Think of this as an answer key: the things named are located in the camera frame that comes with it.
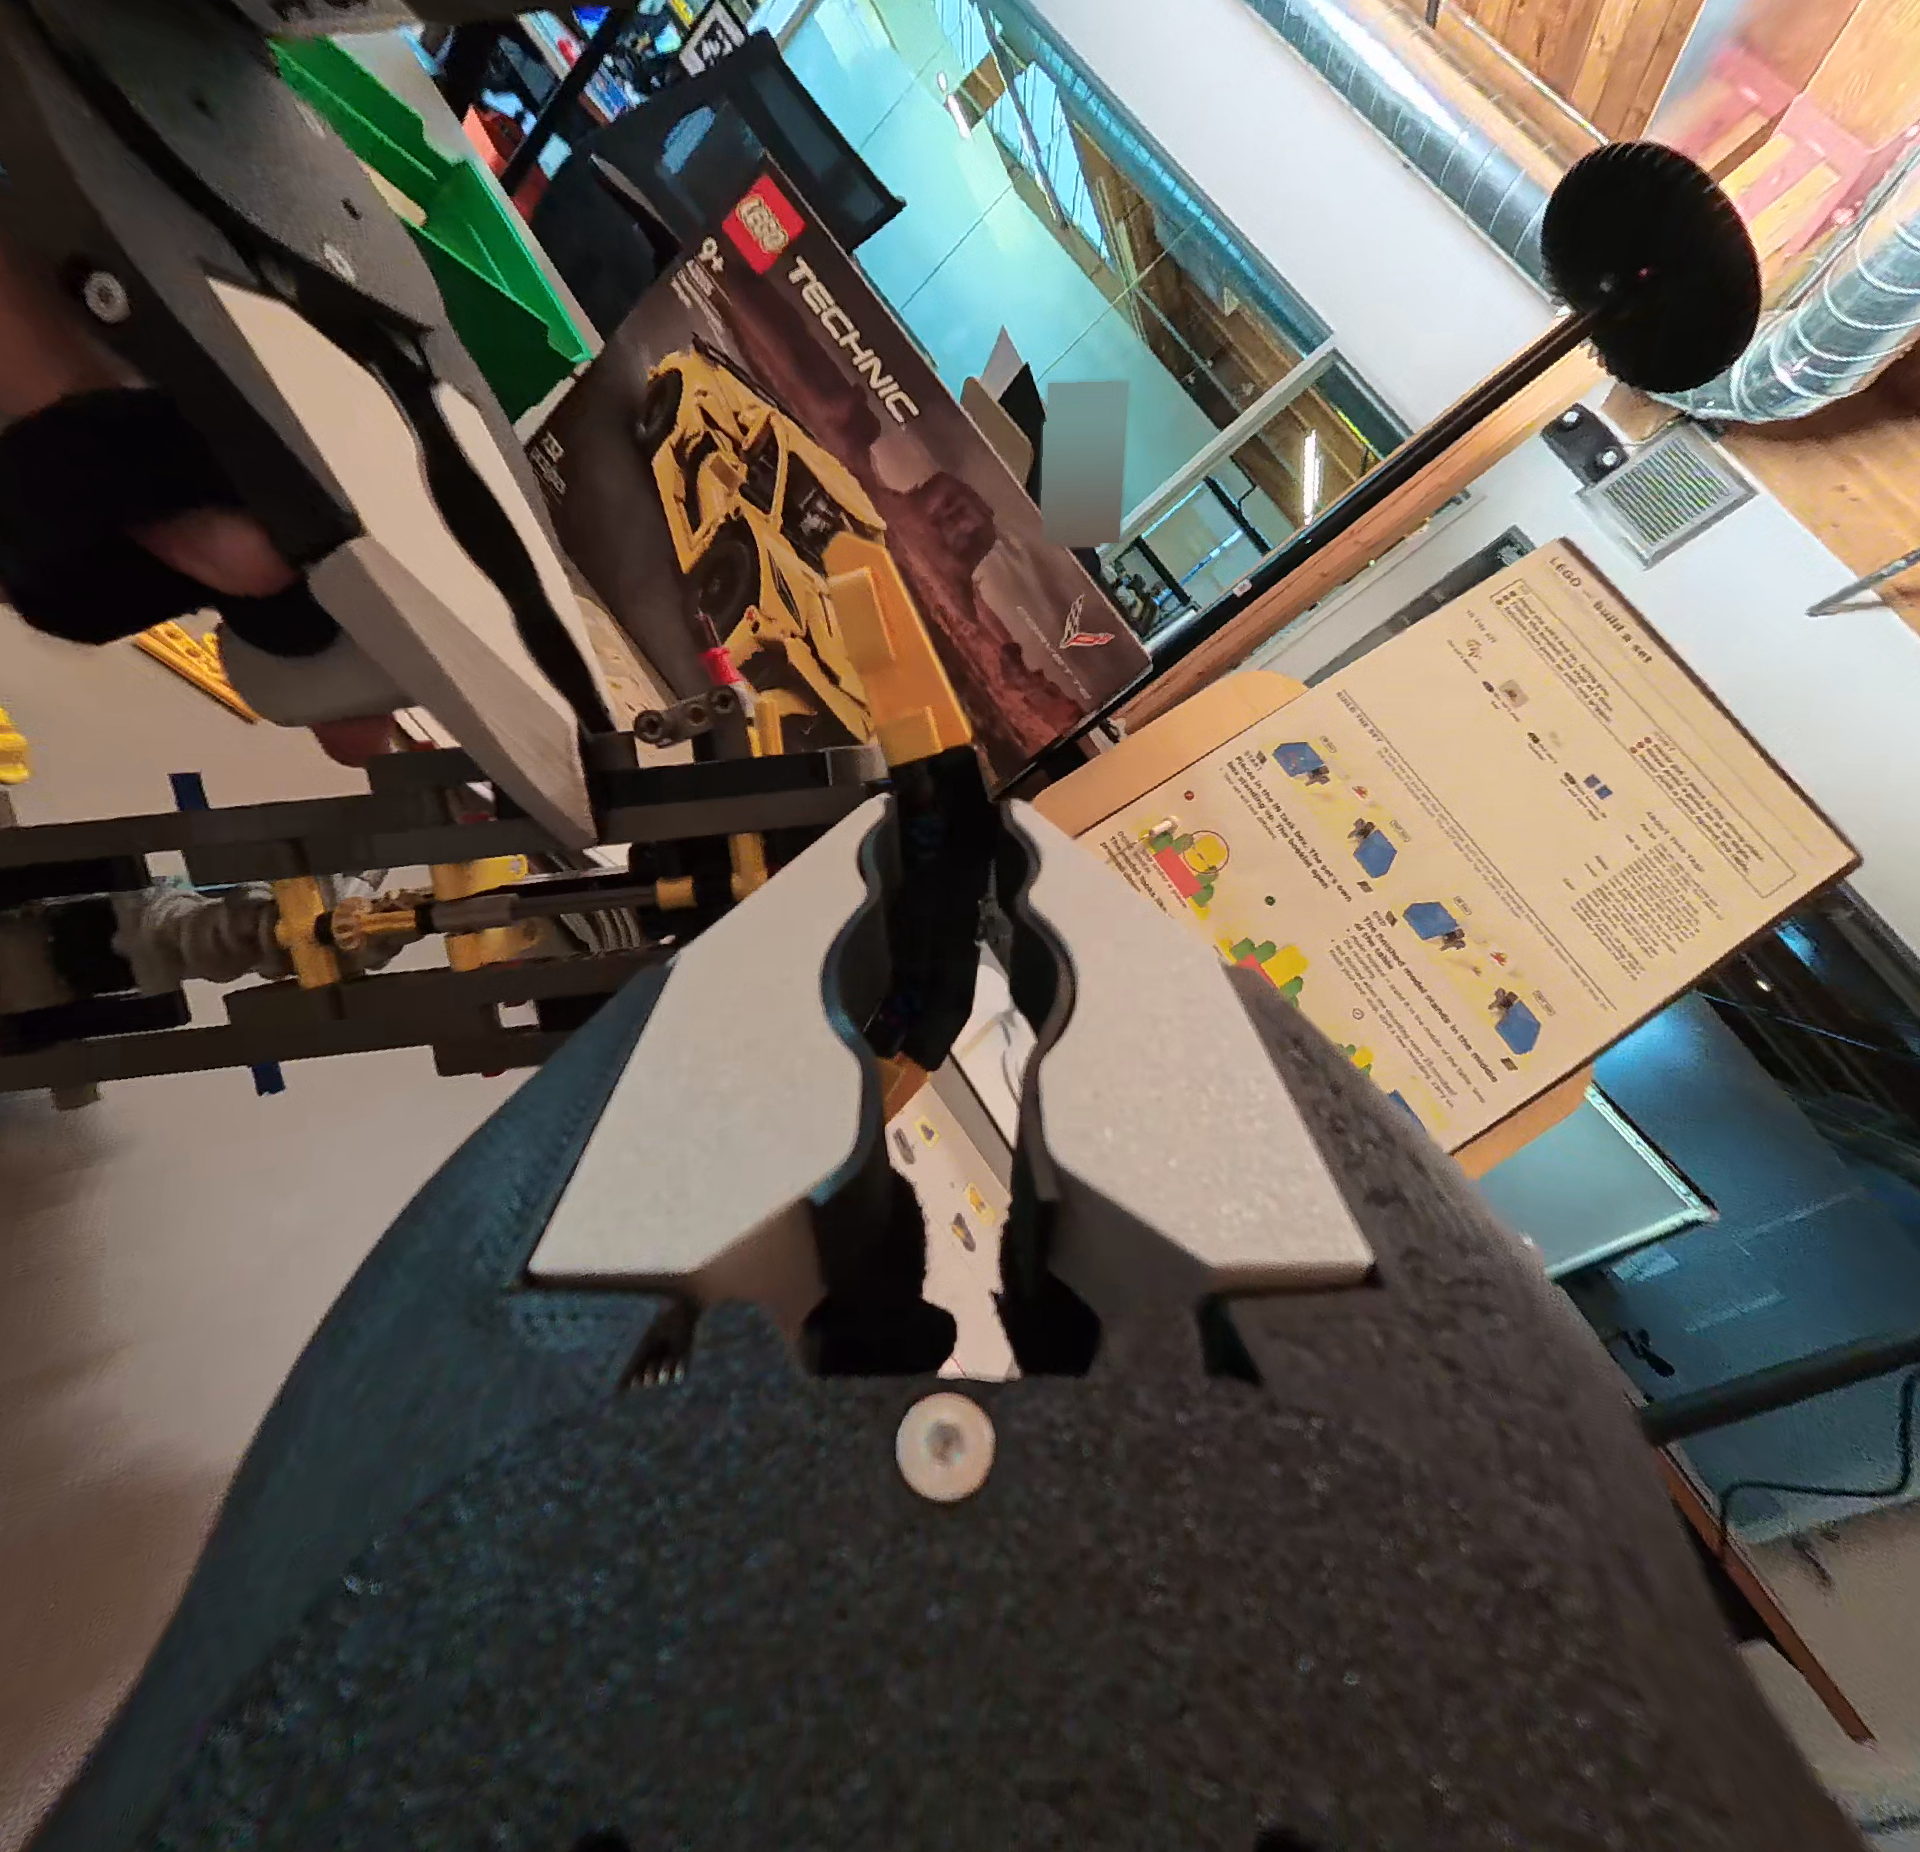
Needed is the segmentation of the silver ventilation duct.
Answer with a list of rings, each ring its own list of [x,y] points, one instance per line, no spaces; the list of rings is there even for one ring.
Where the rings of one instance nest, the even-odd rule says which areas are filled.
[[[1565,168],[1523,144],[1486,92],[1381,0],[1238,0],[1438,198],[1544,296],[1542,221]],[[1845,227],[1745,348],[1691,390],[1656,397],[1692,419],[1805,419],[1875,383],[1916,348],[1916,161]]]

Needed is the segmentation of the lego car chassis model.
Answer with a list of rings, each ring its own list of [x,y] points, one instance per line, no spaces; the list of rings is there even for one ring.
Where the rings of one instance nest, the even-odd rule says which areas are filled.
[[[969,1008],[992,885],[971,750],[777,754],[765,693],[708,687],[589,739],[582,845],[547,837],[457,750],[365,788],[3,830],[3,1094],[425,1049],[525,1072],[712,931],[842,817],[884,814],[867,1045],[930,1072]]]

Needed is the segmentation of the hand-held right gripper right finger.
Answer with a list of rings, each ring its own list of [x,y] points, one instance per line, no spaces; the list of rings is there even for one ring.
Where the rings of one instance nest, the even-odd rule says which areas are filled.
[[[996,1294],[1016,1374],[1363,1288],[1374,1253],[1219,955],[1029,804],[1002,808],[996,899],[1036,1041]]]

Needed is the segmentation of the wall vent grille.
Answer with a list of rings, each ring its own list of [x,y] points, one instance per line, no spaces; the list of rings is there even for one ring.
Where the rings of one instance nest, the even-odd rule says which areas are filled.
[[[1755,495],[1757,483],[1706,428],[1672,420],[1575,502],[1639,568],[1653,568]]]

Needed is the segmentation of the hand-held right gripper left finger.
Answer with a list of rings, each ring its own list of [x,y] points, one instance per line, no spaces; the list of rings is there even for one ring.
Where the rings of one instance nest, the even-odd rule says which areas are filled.
[[[748,1303],[826,1374],[904,1368],[904,1204],[865,1036],[894,879],[873,795],[677,955],[533,1286]]]

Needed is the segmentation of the pile of yellow lego pieces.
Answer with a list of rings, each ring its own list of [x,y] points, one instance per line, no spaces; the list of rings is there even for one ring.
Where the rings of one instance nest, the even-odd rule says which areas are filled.
[[[259,715],[229,683],[214,633],[193,633],[181,622],[163,622],[137,633],[130,644],[224,711],[248,726],[259,722]],[[30,776],[32,744],[12,715],[2,710],[2,787],[24,784]]]

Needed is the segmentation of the black pole stand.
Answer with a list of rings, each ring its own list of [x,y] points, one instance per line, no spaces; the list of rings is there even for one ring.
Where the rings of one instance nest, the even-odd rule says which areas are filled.
[[[1597,377],[1649,397],[1691,390],[1751,342],[1764,302],[1751,238],[1735,202],[1676,149],[1628,140],[1577,158],[1548,198],[1540,249],[1551,323],[1175,629],[1146,674],[1091,711],[1087,731],[1143,726],[1232,671],[1419,530]]]

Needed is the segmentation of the lego instruction booklet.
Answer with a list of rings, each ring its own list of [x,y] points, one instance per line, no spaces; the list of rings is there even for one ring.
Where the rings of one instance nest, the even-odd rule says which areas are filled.
[[[1001,1127],[948,1063],[886,1121],[884,1148],[921,1215],[921,1294],[955,1323],[942,1377],[1020,1377],[1001,1314],[1014,1158]]]

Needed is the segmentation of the green plastic bin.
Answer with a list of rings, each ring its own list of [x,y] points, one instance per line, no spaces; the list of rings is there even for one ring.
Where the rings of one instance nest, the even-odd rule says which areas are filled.
[[[282,77],[359,156],[412,234],[448,318],[502,413],[537,409],[592,355],[506,194],[454,144],[433,85],[418,101],[330,37],[272,40]]]

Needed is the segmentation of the dark lego set box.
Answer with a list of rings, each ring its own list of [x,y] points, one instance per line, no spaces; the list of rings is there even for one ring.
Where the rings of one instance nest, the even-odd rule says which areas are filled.
[[[730,98],[589,138],[537,224],[556,262],[586,257],[603,348],[529,461],[572,571],[666,687],[721,644],[787,750],[875,742],[864,575],[910,601],[982,774],[1012,787],[1146,655],[834,234],[898,202],[834,130],[821,161],[828,183]]]

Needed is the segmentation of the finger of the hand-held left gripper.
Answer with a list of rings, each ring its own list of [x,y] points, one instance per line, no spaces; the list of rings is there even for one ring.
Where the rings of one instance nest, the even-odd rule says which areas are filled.
[[[444,382],[425,383],[425,483],[467,559],[506,605],[515,640],[540,676],[560,695],[582,733],[611,733],[615,721],[600,674],[582,650],[569,616],[547,588],[543,559],[536,553],[550,540],[533,525],[533,542],[515,521],[531,518],[513,471],[496,491],[483,465],[506,465],[476,407]]]
[[[531,664],[504,601],[467,559],[425,483],[425,383],[433,377],[403,372],[396,392],[305,323],[293,305],[235,279],[211,279],[209,288],[351,510],[348,540],[305,571],[308,590],[341,629],[348,652],[324,655],[324,678],[272,682],[268,711],[335,719],[351,710],[418,705],[540,830],[564,848],[592,845],[586,733]],[[463,388],[448,385],[476,407],[506,457],[506,465],[485,462],[483,471],[506,497],[513,497],[506,471],[515,473],[533,511],[515,522],[527,542],[536,522],[550,540],[536,548],[547,588],[592,662],[576,598],[513,435]]]

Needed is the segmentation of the person's left hand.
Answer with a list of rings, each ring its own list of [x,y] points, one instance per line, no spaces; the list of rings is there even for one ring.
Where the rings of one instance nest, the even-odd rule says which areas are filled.
[[[83,313],[3,238],[2,424],[34,417],[62,398],[139,383],[141,377],[83,328]],[[137,526],[132,537],[209,592],[266,598],[293,583],[293,568],[268,536],[230,510],[191,510]],[[348,768],[403,747],[389,715],[320,722],[312,737],[330,760]]]

